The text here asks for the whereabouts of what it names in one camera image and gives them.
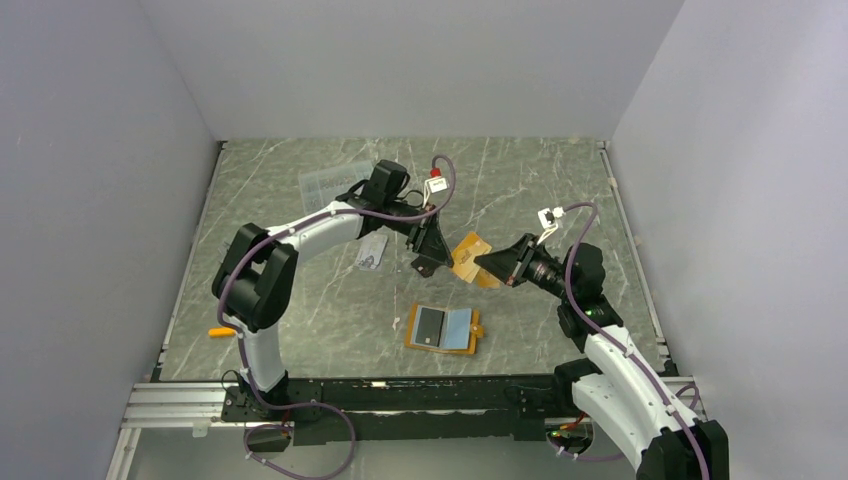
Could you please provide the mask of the black VIP card top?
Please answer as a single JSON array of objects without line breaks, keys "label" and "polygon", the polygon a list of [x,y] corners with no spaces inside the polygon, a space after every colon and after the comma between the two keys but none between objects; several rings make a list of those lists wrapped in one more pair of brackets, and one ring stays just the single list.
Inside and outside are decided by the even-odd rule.
[{"label": "black VIP card top", "polygon": [[421,307],[417,314],[417,323],[413,340],[416,345],[439,347],[444,327],[443,310]]}]

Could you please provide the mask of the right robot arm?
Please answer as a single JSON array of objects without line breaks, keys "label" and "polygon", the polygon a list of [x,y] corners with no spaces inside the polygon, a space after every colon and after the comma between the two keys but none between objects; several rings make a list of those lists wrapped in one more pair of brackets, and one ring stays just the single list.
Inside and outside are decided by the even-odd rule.
[{"label": "right robot arm", "polygon": [[526,234],[475,262],[506,286],[531,283],[559,299],[560,328],[584,356],[554,370],[557,411],[587,414],[639,479],[729,478],[726,431],[700,419],[648,365],[603,292],[600,248],[582,243],[559,260]]}]

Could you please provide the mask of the small orange card sleeve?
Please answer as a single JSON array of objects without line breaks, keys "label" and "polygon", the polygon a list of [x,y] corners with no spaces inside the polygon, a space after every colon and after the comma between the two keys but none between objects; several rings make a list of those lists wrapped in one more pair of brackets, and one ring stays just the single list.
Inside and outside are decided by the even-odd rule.
[{"label": "small orange card sleeve", "polygon": [[475,263],[474,256],[464,256],[456,260],[452,271],[463,281],[475,284],[481,288],[496,289],[501,282]]}]

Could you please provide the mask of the orange leather card holder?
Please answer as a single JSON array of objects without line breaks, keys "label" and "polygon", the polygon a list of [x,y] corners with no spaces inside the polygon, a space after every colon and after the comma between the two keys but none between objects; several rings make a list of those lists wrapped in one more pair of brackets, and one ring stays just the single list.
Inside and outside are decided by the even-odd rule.
[{"label": "orange leather card holder", "polygon": [[[413,335],[417,323],[416,317],[421,307],[443,310],[445,313],[439,347],[428,347],[414,343]],[[410,310],[404,345],[407,348],[440,354],[473,355],[476,352],[478,342],[484,336],[485,329],[481,324],[480,313],[476,309],[445,309],[416,303]]]}]

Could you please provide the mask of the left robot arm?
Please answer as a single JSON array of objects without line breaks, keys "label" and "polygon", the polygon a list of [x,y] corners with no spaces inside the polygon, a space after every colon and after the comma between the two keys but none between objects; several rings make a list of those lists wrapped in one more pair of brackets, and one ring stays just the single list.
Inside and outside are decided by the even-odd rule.
[{"label": "left robot arm", "polygon": [[240,376],[253,387],[247,404],[261,419],[279,417],[288,402],[277,324],[289,307],[299,266],[382,228],[405,236],[425,276],[435,267],[452,266],[439,226],[442,208],[403,200],[410,179],[404,166],[381,160],[367,179],[317,212],[273,228],[247,223],[236,232],[211,290],[218,322],[235,329],[239,338]]}]

